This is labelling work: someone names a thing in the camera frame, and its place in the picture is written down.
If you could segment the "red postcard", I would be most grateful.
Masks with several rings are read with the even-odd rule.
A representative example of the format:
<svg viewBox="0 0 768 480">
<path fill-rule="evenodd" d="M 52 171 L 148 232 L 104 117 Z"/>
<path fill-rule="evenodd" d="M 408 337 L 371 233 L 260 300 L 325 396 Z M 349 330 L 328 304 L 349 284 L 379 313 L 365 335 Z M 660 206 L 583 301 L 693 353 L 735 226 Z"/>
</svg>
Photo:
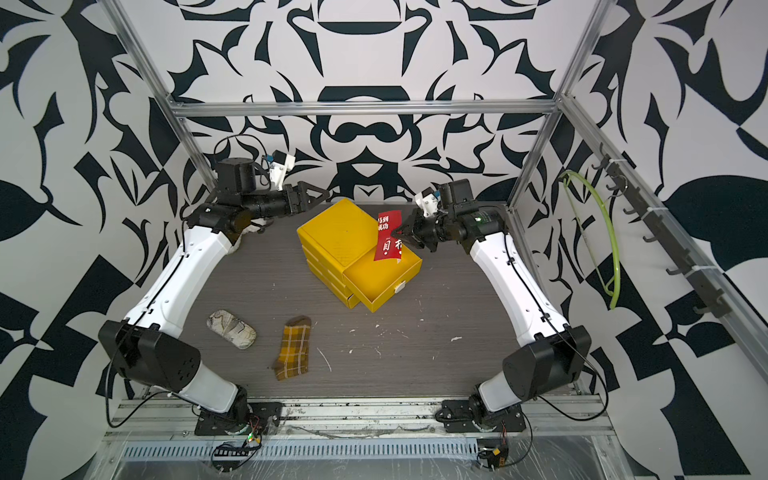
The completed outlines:
<svg viewBox="0 0 768 480">
<path fill-rule="evenodd" d="M 402 258 L 402 242 L 393 236 L 393 232 L 402 225 L 402 212 L 392 210 L 382 212 L 377 217 L 377 244 L 375 261 L 396 260 Z"/>
</svg>

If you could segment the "yellow plastic drawer cabinet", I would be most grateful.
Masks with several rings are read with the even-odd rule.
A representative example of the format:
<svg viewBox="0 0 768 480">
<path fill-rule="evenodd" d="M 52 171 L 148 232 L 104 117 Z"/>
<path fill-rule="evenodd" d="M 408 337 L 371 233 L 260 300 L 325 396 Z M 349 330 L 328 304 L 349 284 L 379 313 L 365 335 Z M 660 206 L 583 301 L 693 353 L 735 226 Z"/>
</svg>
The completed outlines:
<svg viewBox="0 0 768 480">
<path fill-rule="evenodd" d="M 349 309 L 360 303 L 344 272 L 371 251 L 376 220 L 348 199 L 341 200 L 297 230 L 310 271 Z"/>
</svg>

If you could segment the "yellow top drawer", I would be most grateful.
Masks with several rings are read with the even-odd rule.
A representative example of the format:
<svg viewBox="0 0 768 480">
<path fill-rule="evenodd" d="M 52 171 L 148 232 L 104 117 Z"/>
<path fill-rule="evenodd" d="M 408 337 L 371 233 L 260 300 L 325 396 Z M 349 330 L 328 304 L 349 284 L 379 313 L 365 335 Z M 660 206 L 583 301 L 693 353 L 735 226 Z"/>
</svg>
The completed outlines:
<svg viewBox="0 0 768 480">
<path fill-rule="evenodd" d="M 421 270 L 422 259 L 408 248 L 400 260 L 376 260 L 372 248 L 343 271 L 343 280 L 356 298 L 375 313 Z"/>
</svg>

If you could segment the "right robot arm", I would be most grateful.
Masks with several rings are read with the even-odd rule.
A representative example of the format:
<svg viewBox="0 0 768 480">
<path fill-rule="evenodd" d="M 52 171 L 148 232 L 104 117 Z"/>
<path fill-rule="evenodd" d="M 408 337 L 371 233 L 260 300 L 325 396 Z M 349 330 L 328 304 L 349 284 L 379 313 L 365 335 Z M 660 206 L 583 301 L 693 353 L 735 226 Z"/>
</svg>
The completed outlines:
<svg viewBox="0 0 768 480">
<path fill-rule="evenodd" d="M 431 252 L 442 242 L 459 244 L 490 281 L 519 344 L 501 372 L 471 397 L 474 422 L 578 380 L 591 337 L 571 326 L 535 281 L 515 247 L 506 211 L 476 200 L 466 180 L 427 188 L 414 202 L 395 238 Z"/>
</svg>

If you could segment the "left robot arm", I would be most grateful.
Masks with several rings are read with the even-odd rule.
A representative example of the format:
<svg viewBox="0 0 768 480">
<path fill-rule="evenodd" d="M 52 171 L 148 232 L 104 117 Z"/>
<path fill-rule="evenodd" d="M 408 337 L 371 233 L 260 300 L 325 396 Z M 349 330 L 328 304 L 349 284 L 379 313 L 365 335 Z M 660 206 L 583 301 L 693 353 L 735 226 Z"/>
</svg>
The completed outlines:
<svg viewBox="0 0 768 480">
<path fill-rule="evenodd" d="M 122 320 L 101 327 L 98 339 L 109 372 L 172 393 L 224 421 L 230 431 L 248 426 L 252 415 L 245 389 L 205 366 L 199 350 L 180 336 L 210 274 L 254 221 L 298 215 L 329 200 L 321 187 L 286 183 L 294 164 L 293 156 L 280 152 L 216 164 L 214 198 L 187 218 L 169 265 Z"/>
</svg>

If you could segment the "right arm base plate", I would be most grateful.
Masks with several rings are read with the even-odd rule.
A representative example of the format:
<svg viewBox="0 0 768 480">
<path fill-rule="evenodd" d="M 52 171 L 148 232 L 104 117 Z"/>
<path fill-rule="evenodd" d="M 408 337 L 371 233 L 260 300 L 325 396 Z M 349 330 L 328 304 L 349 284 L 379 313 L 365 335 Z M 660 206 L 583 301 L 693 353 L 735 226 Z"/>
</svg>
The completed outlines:
<svg viewBox="0 0 768 480">
<path fill-rule="evenodd" d="M 443 400 L 434 418 L 449 433 L 518 433 L 527 428 L 518 405 L 490 412 L 477 395 L 467 400 Z"/>
</svg>

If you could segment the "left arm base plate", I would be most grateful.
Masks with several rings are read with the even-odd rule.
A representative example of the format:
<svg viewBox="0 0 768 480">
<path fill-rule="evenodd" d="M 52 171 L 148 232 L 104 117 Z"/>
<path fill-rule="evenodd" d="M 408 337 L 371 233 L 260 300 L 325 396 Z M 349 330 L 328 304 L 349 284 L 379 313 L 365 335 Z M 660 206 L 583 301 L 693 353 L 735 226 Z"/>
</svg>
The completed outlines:
<svg viewBox="0 0 768 480">
<path fill-rule="evenodd" d="M 284 404 L 281 402 L 249 402 L 234 405 L 227 413 L 201 409 L 194 429 L 199 437 L 268 434 L 279 425 Z"/>
</svg>

